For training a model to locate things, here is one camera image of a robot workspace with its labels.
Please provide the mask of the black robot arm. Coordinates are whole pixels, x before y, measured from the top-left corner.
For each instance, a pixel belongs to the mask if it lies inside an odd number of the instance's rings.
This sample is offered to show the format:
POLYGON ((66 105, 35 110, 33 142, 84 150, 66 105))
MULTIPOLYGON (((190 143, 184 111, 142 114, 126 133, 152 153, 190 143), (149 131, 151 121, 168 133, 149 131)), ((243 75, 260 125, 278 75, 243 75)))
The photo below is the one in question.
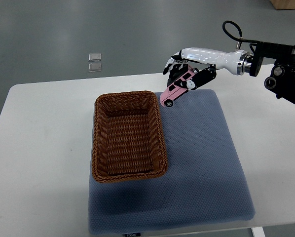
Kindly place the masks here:
POLYGON ((266 89, 295 104, 295 45, 285 45, 269 42, 251 42, 252 55, 245 59, 248 63, 243 66, 245 72, 256 77, 264 58, 274 59, 270 76, 264 81, 266 89))

